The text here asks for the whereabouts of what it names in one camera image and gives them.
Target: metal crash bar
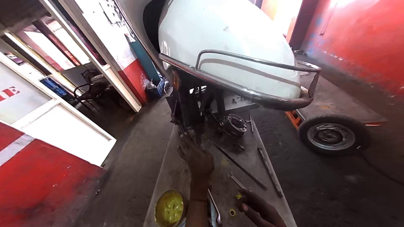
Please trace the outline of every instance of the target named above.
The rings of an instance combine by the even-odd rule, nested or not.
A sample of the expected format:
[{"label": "metal crash bar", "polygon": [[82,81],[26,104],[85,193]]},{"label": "metal crash bar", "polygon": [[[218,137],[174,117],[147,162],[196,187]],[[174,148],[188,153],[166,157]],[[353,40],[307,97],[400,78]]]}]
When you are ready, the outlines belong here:
[{"label": "metal crash bar", "polygon": [[[297,99],[283,98],[283,97],[265,94],[265,93],[244,87],[237,83],[225,80],[221,77],[212,75],[210,73],[207,73],[207,72],[201,70],[199,63],[200,63],[201,55],[204,53],[215,53],[215,54],[227,55],[227,56],[231,56],[231,57],[235,57],[235,58],[240,58],[243,60],[261,63],[264,65],[270,65],[270,66],[274,66],[274,67],[290,69],[290,70],[295,70],[295,71],[315,72],[316,74],[309,86],[309,90],[307,90],[306,88],[301,86],[301,97],[300,98],[297,98]],[[252,58],[249,56],[231,53],[231,52],[227,52],[227,51],[223,51],[223,50],[203,50],[203,51],[201,51],[196,60],[195,67],[190,66],[182,61],[178,61],[163,53],[159,54],[159,58],[197,78],[208,81],[210,83],[223,87],[227,90],[230,90],[231,92],[233,92],[236,95],[241,96],[242,98],[257,102],[257,103],[263,105],[264,107],[269,107],[269,108],[274,108],[274,109],[279,109],[279,110],[284,110],[284,111],[290,111],[290,110],[304,108],[313,101],[313,95],[314,95],[314,92],[315,92],[315,89],[317,86],[318,78],[320,76],[319,72],[321,71],[320,67],[318,67],[316,65],[312,65],[312,64],[304,62],[304,61],[297,61],[297,62],[306,67],[299,67],[299,66],[280,64],[280,63],[267,61],[267,60],[263,60],[263,59],[258,59],[258,58]]]}]

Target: steel rim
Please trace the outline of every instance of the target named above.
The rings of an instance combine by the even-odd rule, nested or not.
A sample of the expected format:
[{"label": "steel rim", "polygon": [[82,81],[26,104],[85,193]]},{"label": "steel rim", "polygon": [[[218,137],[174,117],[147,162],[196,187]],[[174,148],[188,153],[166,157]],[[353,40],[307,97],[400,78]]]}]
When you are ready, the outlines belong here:
[{"label": "steel rim", "polygon": [[315,146],[331,151],[344,150],[355,143],[355,134],[349,128],[335,123],[312,126],[307,137]]}]

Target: hand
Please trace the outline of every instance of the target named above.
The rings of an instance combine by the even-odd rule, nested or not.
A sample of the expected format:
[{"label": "hand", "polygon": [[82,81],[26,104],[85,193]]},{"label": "hand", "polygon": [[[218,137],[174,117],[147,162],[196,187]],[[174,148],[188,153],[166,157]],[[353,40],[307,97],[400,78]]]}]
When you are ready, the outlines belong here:
[{"label": "hand", "polygon": [[192,181],[209,182],[214,164],[213,156],[208,151],[197,148],[188,135],[183,135],[178,146],[178,153],[187,162]]},{"label": "hand", "polygon": [[214,169],[213,156],[208,151],[197,148],[189,135],[181,137],[177,151],[191,171],[190,199],[207,200],[210,175]]},{"label": "hand", "polygon": [[258,227],[286,227],[276,209],[261,199],[257,194],[239,189],[242,197],[237,200],[239,211]]}]

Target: chair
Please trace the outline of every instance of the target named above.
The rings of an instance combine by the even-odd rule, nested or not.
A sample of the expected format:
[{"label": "chair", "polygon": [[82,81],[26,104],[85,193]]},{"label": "chair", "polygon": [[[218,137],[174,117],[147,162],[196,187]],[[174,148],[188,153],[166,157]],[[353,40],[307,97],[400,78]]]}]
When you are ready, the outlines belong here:
[{"label": "chair", "polygon": [[[105,89],[108,87],[108,84],[102,83],[102,82],[96,82],[93,83],[91,79],[97,75],[101,74],[97,69],[87,69],[81,75],[83,76],[84,80],[87,82],[86,84],[80,85],[74,89],[74,97],[77,101],[82,103],[87,109],[91,110],[88,106],[86,106],[84,103],[90,104],[94,109],[96,109],[98,112],[100,112],[95,106],[93,106],[90,101],[95,101],[99,103],[97,100],[97,97],[99,95],[102,95],[105,92]],[[76,94],[76,91],[79,90],[83,94],[81,96],[78,96]]]}]

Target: garage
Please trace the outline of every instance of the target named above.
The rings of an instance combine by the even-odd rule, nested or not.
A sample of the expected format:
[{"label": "garage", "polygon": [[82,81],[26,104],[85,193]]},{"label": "garage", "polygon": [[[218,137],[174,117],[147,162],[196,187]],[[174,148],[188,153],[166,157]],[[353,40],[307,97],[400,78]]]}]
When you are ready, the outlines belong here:
[{"label": "garage", "polygon": [[0,225],[402,226],[401,6],[4,3]]}]

